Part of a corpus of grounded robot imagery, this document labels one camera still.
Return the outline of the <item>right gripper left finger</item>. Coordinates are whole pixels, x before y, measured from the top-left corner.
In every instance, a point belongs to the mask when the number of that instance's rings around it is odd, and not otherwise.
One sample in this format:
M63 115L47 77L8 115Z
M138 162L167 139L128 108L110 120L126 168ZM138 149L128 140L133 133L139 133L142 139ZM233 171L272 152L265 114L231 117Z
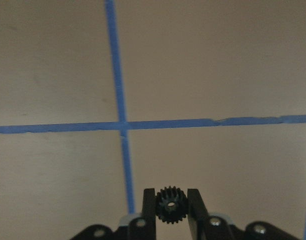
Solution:
M122 240L156 240L156 194L154 188L143 190L141 212L121 218Z

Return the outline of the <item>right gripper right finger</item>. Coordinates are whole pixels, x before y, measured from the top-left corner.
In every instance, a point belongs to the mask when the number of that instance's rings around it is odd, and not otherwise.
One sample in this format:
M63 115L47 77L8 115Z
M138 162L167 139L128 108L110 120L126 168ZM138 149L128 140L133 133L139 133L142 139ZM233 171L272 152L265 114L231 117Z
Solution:
M232 240L228 222L210 215L198 189L187 190L188 224L193 240Z

